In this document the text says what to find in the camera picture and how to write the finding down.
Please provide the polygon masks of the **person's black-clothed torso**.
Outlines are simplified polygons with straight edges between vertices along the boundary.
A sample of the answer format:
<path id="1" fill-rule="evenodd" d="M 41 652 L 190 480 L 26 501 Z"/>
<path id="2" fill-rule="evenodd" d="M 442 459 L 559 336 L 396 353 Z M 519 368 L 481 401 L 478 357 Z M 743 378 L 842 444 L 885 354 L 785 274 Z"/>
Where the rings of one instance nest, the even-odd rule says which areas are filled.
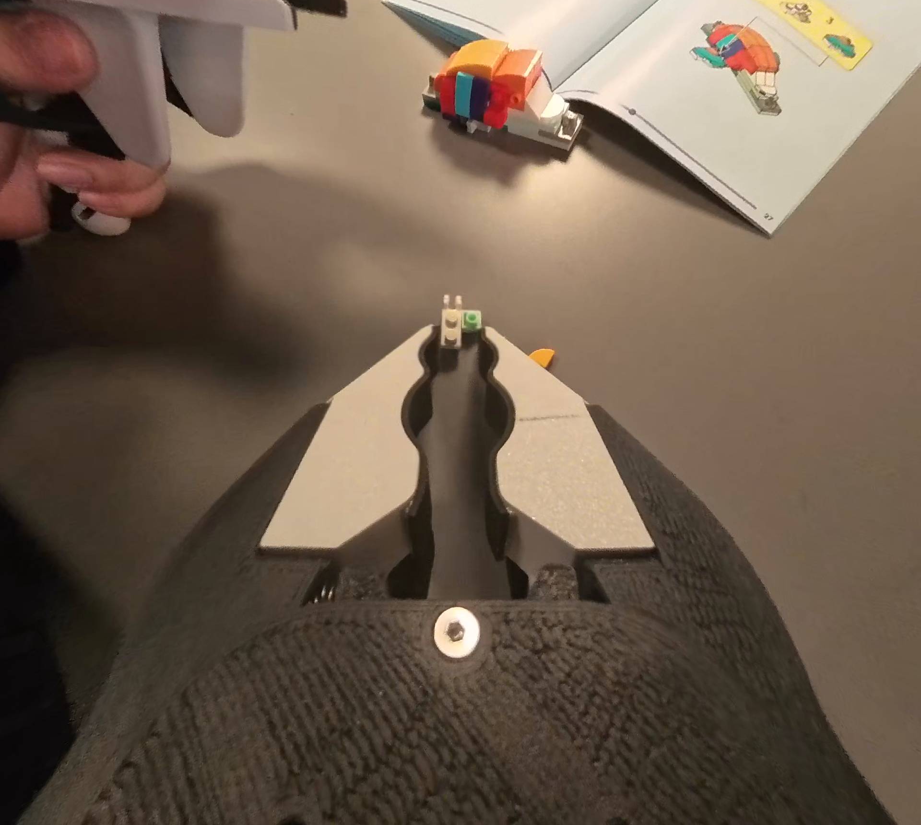
<path id="1" fill-rule="evenodd" d="M 16 823 L 74 739 L 48 629 L 52 569 L 1 505 L 1 822 Z"/>

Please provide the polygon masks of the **open lego instruction booklet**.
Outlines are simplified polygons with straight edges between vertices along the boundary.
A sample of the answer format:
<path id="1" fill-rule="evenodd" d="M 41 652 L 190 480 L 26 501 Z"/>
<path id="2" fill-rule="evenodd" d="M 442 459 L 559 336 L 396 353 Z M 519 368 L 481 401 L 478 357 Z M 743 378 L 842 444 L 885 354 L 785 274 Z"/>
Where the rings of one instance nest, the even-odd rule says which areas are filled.
<path id="1" fill-rule="evenodd" d="M 920 0 L 383 3 L 455 46 L 540 51 L 563 101 L 621 119 L 767 235 L 920 61 Z"/>

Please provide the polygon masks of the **multicoloured lego model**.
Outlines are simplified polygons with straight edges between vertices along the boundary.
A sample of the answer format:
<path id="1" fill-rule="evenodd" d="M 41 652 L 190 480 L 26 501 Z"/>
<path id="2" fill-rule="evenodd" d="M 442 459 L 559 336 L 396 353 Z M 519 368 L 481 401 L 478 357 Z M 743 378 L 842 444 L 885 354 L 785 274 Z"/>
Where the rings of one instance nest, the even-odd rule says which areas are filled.
<path id="1" fill-rule="evenodd" d="M 423 109 L 469 134 L 505 132 L 569 153 L 583 116 L 556 93 L 537 48 L 480 38 L 457 48 L 428 78 Z"/>

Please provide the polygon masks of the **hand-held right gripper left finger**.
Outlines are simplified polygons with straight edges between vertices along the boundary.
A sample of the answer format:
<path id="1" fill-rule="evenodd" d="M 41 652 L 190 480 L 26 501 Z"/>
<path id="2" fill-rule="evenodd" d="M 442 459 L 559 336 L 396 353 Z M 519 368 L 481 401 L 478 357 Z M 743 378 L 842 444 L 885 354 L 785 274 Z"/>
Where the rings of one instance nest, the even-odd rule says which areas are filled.
<path id="1" fill-rule="evenodd" d="M 421 386 L 424 327 L 334 394 L 260 540 L 264 553 L 408 553 L 421 455 L 404 405 Z"/>

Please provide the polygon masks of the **person's left hand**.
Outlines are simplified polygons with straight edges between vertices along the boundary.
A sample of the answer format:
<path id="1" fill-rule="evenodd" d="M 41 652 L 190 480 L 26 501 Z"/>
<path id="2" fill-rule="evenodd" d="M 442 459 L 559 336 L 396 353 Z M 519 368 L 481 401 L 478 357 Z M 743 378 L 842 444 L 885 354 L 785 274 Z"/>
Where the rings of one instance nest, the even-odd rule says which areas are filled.
<path id="1" fill-rule="evenodd" d="M 65 94 L 93 82 L 98 61 L 90 42 L 68 19 L 36 10 L 2 14 L 2 92 Z M 1 238 L 46 233 L 48 187 L 75 192 L 87 208 L 134 219 L 157 210 L 166 194 L 166 168 L 116 161 L 38 141 L 28 130 L 1 125 Z"/>

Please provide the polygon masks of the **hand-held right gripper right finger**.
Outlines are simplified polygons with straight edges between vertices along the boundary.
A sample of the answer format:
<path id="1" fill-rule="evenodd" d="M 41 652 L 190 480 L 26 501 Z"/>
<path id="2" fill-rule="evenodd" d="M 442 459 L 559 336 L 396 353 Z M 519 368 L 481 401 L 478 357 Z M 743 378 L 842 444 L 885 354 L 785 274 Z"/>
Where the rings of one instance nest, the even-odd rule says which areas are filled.
<path id="1" fill-rule="evenodd" d="M 651 553 L 655 545 L 582 396 L 493 327 L 480 343 L 495 553 Z"/>

